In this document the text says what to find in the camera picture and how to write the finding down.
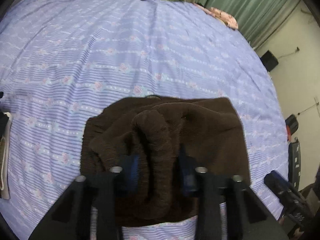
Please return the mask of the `dark brown knit pants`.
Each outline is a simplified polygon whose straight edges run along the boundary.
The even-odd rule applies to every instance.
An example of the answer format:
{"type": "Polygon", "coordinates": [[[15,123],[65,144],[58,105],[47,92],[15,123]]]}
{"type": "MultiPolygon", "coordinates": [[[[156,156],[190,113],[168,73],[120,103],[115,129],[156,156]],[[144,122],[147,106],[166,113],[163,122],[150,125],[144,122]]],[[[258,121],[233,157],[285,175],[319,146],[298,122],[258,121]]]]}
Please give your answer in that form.
{"type": "Polygon", "coordinates": [[[197,214],[197,200],[180,193],[176,178],[181,148],[214,174],[251,181],[242,124],[227,98],[148,96],[111,104],[86,122],[80,172],[105,172],[137,155],[138,185],[120,196],[120,224],[179,222],[197,214]]]}

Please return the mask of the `black storage rack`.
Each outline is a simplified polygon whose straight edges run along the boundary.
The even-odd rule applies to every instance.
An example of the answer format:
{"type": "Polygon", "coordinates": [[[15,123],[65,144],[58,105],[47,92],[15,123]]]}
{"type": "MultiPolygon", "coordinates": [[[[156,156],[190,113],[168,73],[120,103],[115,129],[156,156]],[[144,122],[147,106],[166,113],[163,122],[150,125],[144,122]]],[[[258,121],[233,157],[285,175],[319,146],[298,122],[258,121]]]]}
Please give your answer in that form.
{"type": "Polygon", "coordinates": [[[301,174],[300,142],[297,137],[289,143],[289,182],[295,189],[299,188],[301,174]]]}

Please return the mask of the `black speaker box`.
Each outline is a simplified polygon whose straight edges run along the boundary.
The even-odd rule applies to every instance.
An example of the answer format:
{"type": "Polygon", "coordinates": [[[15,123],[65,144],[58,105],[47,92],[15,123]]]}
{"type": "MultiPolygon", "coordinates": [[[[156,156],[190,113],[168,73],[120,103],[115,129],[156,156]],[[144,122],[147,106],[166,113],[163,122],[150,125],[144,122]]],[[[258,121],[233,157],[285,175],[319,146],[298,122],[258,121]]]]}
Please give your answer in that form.
{"type": "Polygon", "coordinates": [[[278,59],[269,50],[260,57],[260,60],[268,72],[271,72],[279,64],[278,59]]]}

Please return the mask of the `lilac floral bed sheet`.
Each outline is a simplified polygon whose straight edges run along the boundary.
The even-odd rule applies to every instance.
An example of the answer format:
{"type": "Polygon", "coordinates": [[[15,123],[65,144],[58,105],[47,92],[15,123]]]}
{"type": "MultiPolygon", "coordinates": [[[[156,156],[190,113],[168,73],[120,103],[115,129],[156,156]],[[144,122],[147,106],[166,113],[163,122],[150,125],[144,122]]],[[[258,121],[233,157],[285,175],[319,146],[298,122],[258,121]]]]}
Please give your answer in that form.
{"type": "Polygon", "coordinates": [[[88,118],[129,96],[227,97],[244,128],[251,187],[278,218],[265,186],[287,176],[276,89],[238,32],[191,3],[22,0],[1,20],[1,108],[12,114],[1,214],[19,239],[80,172],[88,118]]]}

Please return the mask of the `pink patterned garment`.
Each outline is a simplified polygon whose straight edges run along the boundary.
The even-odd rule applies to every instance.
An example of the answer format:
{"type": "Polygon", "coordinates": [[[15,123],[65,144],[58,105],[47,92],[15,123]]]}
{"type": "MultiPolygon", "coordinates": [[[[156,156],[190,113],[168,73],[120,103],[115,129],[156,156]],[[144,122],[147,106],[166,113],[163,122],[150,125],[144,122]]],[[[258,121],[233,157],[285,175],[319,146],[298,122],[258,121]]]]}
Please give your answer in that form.
{"type": "Polygon", "coordinates": [[[230,15],[227,12],[224,12],[222,10],[219,10],[217,8],[214,7],[210,7],[209,9],[194,3],[194,5],[196,7],[198,7],[199,9],[201,9],[202,11],[204,11],[207,15],[212,16],[213,18],[219,20],[220,22],[222,22],[225,26],[233,29],[233,30],[238,30],[238,23],[236,21],[236,19],[230,15]]]}

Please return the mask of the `green curtain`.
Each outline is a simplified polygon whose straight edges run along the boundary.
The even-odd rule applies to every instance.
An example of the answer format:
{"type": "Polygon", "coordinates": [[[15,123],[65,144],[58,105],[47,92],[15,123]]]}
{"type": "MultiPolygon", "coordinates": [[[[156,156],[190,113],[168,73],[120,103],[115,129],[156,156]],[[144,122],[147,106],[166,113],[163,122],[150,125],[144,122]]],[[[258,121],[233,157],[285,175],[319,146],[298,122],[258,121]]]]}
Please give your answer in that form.
{"type": "Polygon", "coordinates": [[[291,15],[300,0],[82,0],[82,17],[116,42],[138,51],[177,52],[201,57],[215,51],[252,52],[291,15]],[[232,15],[238,30],[194,5],[232,15]]]}

